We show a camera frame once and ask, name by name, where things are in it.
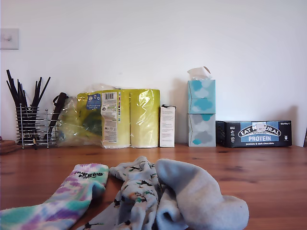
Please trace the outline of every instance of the barcode label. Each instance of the barcode label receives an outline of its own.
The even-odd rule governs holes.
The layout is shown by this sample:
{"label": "barcode label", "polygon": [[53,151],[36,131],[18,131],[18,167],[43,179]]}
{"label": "barcode label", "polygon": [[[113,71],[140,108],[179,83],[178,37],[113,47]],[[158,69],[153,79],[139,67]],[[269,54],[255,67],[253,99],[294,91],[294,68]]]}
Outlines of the barcode label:
{"label": "barcode label", "polygon": [[103,142],[117,143],[117,92],[103,92],[101,94],[101,116],[104,118]]}
{"label": "barcode label", "polygon": [[114,93],[113,92],[105,93],[105,100],[110,100],[110,99],[114,99]]}

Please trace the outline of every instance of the paper towel roll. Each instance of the paper towel roll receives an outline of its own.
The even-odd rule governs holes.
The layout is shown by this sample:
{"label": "paper towel roll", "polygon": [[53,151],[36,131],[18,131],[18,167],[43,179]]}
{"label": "paper towel roll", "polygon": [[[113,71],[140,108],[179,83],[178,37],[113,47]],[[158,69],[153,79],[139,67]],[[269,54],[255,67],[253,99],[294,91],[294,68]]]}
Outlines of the paper towel roll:
{"label": "paper towel roll", "polygon": [[154,148],[159,143],[159,90],[130,91],[131,146]]}
{"label": "paper towel roll", "polygon": [[130,146],[130,90],[103,90],[102,145],[107,149]]}

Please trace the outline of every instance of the small white box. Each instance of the small white box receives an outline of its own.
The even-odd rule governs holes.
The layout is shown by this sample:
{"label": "small white box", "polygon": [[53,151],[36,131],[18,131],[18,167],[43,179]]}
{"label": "small white box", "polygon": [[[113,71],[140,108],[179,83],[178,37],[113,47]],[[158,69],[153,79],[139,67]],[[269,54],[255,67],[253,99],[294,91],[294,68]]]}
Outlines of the small white box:
{"label": "small white box", "polygon": [[160,147],[175,147],[175,109],[169,105],[160,107]]}

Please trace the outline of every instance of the protein bar box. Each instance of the protein bar box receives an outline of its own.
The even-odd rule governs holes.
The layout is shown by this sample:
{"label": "protein bar box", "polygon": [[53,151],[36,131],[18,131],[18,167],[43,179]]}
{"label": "protein bar box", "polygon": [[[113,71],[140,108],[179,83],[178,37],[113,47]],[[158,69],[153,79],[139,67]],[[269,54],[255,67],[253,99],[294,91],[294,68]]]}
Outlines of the protein bar box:
{"label": "protein bar box", "polygon": [[291,146],[291,121],[216,121],[216,143],[228,148]]}

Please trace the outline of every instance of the cardboard box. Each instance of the cardboard box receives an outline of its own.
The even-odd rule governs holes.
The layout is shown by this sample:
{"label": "cardboard box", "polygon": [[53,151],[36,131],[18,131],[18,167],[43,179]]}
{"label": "cardboard box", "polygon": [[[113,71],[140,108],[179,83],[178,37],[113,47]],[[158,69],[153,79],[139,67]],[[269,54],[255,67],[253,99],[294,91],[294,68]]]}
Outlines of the cardboard box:
{"label": "cardboard box", "polygon": [[215,114],[189,114],[189,146],[215,147]]}
{"label": "cardboard box", "polygon": [[215,114],[215,80],[188,81],[189,114]]}
{"label": "cardboard box", "polygon": [[175,147],[175,109],[170,105],[160,107],[160,147]]}
{"label": "cardboard box", "polygon": [[291,121],[216,121],[216,143],[229,148],[291,146]]}

